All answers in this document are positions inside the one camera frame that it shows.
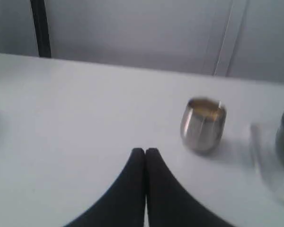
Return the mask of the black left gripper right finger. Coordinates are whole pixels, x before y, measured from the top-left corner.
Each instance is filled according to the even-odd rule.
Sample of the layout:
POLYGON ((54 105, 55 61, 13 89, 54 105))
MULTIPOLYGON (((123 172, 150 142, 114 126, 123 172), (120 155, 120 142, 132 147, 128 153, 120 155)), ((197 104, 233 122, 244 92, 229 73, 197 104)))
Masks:
POLYGON ((228 227, 195 200, 173 176, 157 148, 145 153, 146 198, 150 227, 228 227))

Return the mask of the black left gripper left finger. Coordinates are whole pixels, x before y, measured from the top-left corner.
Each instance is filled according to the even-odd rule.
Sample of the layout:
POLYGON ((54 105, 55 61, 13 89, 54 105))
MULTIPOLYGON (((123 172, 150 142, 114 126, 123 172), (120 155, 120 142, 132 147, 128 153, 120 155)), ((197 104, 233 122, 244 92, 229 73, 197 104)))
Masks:
POLYGON ((68 227, 143 227, 146 203, 145 152, 133 148, 106 193, 68 227))

